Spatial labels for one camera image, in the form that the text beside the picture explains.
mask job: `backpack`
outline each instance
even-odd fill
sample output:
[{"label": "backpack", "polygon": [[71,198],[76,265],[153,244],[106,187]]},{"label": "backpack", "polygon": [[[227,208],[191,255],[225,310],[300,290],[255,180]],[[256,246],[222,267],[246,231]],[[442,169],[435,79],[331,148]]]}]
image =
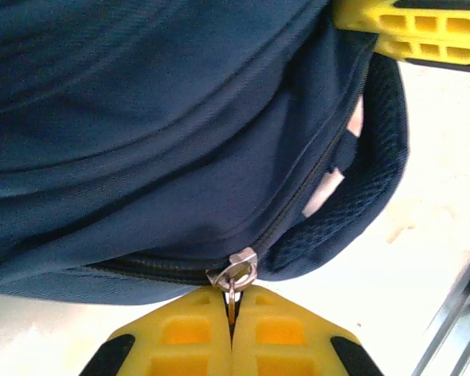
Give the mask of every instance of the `backpack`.
[{"label": "backpack", "polygon": [[4,4],[0,294],[159,302],[248,248],[258,278],[298,277],[401,178],[396,62],[377,35],[336,29],[328,0]]}]

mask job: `yellow plastic object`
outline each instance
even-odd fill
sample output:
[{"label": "yellow plastic object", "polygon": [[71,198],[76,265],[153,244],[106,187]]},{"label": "yellow plastic object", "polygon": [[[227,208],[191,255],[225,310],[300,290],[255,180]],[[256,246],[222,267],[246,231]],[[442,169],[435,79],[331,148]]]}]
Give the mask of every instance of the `yellow plastic object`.
[{"label": "yellow plastic object", "polygon": [[233,336],[233,376],[348,376],[331,338],[345,329],[259,286],[244,292]]},{"label": "yellow plastic object", "polygon": [[380,34],[376,51],[397,60],[470,65],[470,2],[334,0],[340,29]]},{"label": "yellow plastic object", "polygon": [[136,341],[117,376],[228,376],[230,330],[221,291],[199,288],[109,338]]}]

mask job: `zipper teeth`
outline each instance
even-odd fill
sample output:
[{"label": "zipper teeth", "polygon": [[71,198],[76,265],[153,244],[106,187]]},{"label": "zipper teeth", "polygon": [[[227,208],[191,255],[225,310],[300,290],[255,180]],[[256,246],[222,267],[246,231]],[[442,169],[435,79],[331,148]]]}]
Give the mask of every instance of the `zipper teeth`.
[{"label": "zipper teeth", "polygon": [[[336,132],[334,138],[331,140],[329,145],[327,146],[326,150],[320,156],[320,159],[315,163],[312,167],[310,173],[306,176],[305,180],[296,190],[295,194],[291,197],[291,199],[285,204],[284,208],[279,212],[277,217],[270,223],[270,225],[266,228],[263,234],[253,243],[251,246],[255,252],[258,254],[258,257],[263,256],[266,252],[269,251],[269,243],[273,239],[273,235],[278,230],[278,227],[281,221],[286,217],[287,213],[293,208],[295,202],[299,200],[304,192],[306,192],[310,186],[310,184],[314,181],[317,172],[323,166],[324,161],[326,158],[330,157],[331,151],[336,147],[337,142],[340,140],[343,132],[345,131],[350,118],[353,115],[353,112],[356,109],[356,105],[362,93],[363,87],[365,86],[367,79],[367,69],[364,72],[362,81],[360,82],[359,89],[357,90],[357,94],[355,95],[355,99],[353,101],[353,105],[350,107],[349,112],[346,115],[346,120],[343,122],[341,128]],[[195,267],[186,267],[188,264],[191,265],[191,262],[182,262],[180,260],[164,260],[160,259],[157,260],[155,258],[149,257],[147,260],[150,264],[146,264],[141,259],[137,258],[128,258],[127,260],[108,260],[104,262],[98,262],[96,264],[92,264],[89,267],[90,269],[95,269],[103,272],[120,274],[127,277],[138,277],[148,280],[158,280],[164,282],[172,282],[172,283],[184,283],[184,284],[194,284],[194,285],[209,285],[208,279],[205,276],[205,270],[217,270],[217,269],[224,269],[229,263],[228,258],[220,258],[218,260],[205,260],[205,261],[198,261],[195,262],[197,264],[197,268]],[[136,271],[136,268],[130,265],[126,267],[122,264],[140,264],[143,266],[143,269],[146,269],[145,273],[140,271]]]}]

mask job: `zipper pull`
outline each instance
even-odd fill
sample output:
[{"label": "zipper pull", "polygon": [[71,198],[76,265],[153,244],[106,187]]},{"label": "zipper pull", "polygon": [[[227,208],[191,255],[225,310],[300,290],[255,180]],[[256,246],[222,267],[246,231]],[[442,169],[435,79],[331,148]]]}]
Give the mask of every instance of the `zipper pull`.
[{"label": "zipper pull", "polygon": [[227,294],[228,324],[230,326],[230,333],[233,335],[236,319],[235,294],[242,292],[256,280],[258,276],[258,255],[254,252],[254,249],[247,247],[231,255],[228,260],[230,265],[221,273],[206,270],[206,274],[212,286],[221,289]]}]

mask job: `floor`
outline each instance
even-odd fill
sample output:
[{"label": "floor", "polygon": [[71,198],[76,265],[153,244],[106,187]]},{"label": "floor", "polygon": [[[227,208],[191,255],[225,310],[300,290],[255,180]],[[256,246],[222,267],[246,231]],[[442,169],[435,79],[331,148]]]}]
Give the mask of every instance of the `floor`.
[{"label": "floor", "polygon": [[[402,70],[411,156],[388,207],[325,267],[264,284],[353,331],[386,376],[410,374],[425,328],[470,259],[470,74]],[[158,306],[0,296],[0,374],[76,375],[108,334]]]}]

